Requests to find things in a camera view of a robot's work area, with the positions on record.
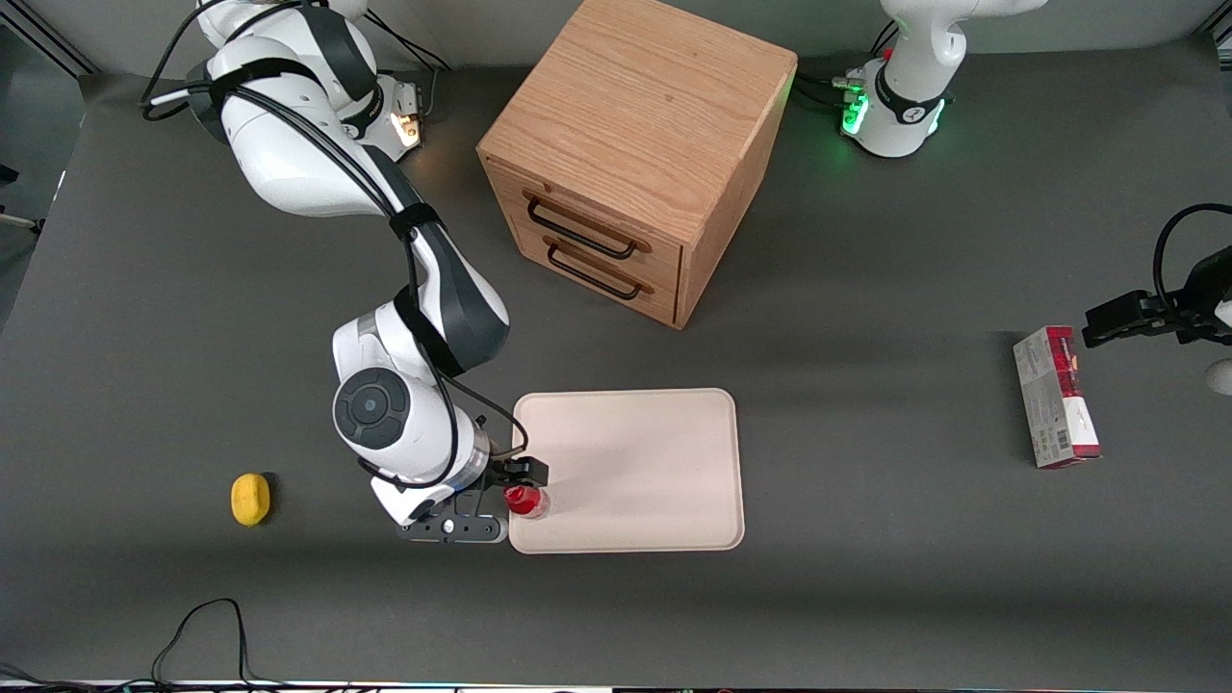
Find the wooden cabinet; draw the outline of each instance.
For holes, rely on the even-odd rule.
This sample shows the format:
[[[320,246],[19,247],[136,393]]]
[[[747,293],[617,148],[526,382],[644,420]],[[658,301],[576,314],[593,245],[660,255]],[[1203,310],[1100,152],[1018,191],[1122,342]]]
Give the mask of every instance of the wooden cabinet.
[[[683,328],[761,184],[796,55],[585,0],[479,142],[517,248]]]

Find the drawer handle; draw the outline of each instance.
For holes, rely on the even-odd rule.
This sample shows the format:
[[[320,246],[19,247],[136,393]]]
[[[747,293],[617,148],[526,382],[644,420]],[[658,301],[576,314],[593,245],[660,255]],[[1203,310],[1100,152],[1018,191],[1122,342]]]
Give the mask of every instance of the drawer handle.
[[[574,240],[577,243],[580,243],[580,244],[585,245],[586,248],[590,248],[591,250],[594,250],[596,253],[602,253],[604,255],[607,255],[609,258],[612,258],[612,259],[616,259],[616,260],[627,260],[628,256],[633,254],[633,250],[637,249],[637,244],[633,243],[632,240],[630,242],[628,247],[625,248],[623,250],[617,250],[615,248],[609,248],[609,247],[604,245],[602,243],[598,243],[595,240],[591,240],[591,239],[586,238],[585,236],[582,236],[582,234],[579,234],[579,233],[577,233],[574,231],[569,231],[569,229],[564,228],[563,226],[556,223],[552,219],[548,219],[548,218],[538,216],[537,213],[535,213],[535,210],[537,210],[538,206],[540,206],[538,197],[531,197],[531,203],[526,206],[526,216],[529,216],[532,222],[535,222],[535,223],[537,223],[537,224],[540,224],[540,226],[542,226],[545,228],[549,228],[549,229],[559,233],[561,236],[568,238],[569,240]]]
[[[552,263],[553,268],[557,268],[557,269],[559,269],[559,270],[562,270],[564,273],[568,273],[569,275],[575,276],[575,277],[580,279],[582,281],[585,281],[586,284],[589,284],[590,286],[594,286],[595,289],[599,289],[600,291],[605,291],[607,293],[611,293],[612,296],[620,298],[621,301],[632,301],[633,298],[637,298],[638,293],[642,292],[642,285],[641,284],[634,284],[633,289],[630,290],[630,291],[621,291],[620,289],[616,289],[615,286],[612,286],[610,284],[602,282],[602,281],[600,281],[600,280],[590,276],[589,274],[586,274],[586,273],[584,273],[584,271],[582,271],[579,269],[570,268],[569,265],[567,265],[567,264],[562,263],[561,260],[556,259],[556,252],[559,250],[559,249],[561,249],[561,247],[557,245],[556,243],[553,243],[552,247],[547,249],[547,261]]]

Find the gray table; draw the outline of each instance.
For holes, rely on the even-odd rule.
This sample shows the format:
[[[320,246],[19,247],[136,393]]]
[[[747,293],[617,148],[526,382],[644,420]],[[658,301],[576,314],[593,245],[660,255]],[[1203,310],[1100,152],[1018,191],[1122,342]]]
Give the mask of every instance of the gray table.
[[[329,424],[330,333],[404,281],[397,243],[375,218],[274,211],[191,118],[142,122],[138,83],[108,79],[89,85],[0,342],[0,656],[136,676],[225,594],[274,677],[1232,684],[1232,401],[1201,381],[1227,353],[1159,338],[1084,354],[1106,456],[1045,472],[1009,350],[1146,286],[1172,212],[1227,200],[1207,42],[973,57],[906,162],[791,106],[683,333],[517,255],[473,146],[522,74],[445,75],[404,164],[513,316],[466,380],[505,403],[728,390],[744,543],[527,557],[397,540]],[[1170,280],[1227,229],[1178,232]],[[282,482],[260,530],[227,506],[250,470]],[[172,676],[233,676],[228,614],[184,647]]]

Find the cardboard box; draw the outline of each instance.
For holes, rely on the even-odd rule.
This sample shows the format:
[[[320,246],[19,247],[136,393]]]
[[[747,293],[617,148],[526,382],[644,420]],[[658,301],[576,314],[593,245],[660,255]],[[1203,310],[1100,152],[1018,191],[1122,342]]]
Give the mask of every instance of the cardboard box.
[[[1035,466],[1052,470],[1100,456],[1099,439],[1078,388],[1074,330],[1050,326],[1014,345],[1031,428]]]

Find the yellow sponge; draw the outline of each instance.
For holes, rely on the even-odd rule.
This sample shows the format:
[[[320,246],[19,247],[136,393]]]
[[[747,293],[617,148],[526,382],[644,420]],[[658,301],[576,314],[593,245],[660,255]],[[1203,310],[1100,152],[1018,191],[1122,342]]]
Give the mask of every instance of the yellow sponge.
[[[270,482],[249,472],[232,483],[232,514],[244,527],[256,527],[270,514]]]

